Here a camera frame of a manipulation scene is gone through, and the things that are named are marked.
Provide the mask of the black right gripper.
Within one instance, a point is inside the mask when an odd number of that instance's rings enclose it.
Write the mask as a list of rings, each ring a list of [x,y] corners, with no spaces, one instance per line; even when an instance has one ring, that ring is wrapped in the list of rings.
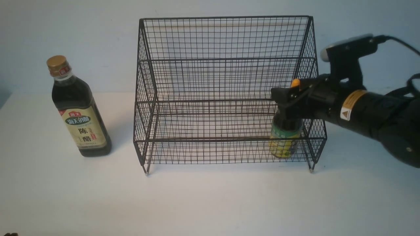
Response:
[[[309,94],[300,94],[306,89]],[[284,115],[303,115],[304,119],[345,123],[340,117],[345,99],[345,82],[331,79],[329,74],[294,79],[289,87],[273,87],[271,98]]]

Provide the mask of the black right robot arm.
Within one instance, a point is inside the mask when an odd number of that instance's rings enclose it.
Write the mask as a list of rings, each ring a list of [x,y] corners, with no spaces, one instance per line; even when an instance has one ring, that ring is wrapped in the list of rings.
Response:
[[[405,87],[385,95],[330,74],[302,79],[299,86],[271,88],[284,119],[321,119],[376,140],[397,160],[420,166],[419,90],[411,76]]]

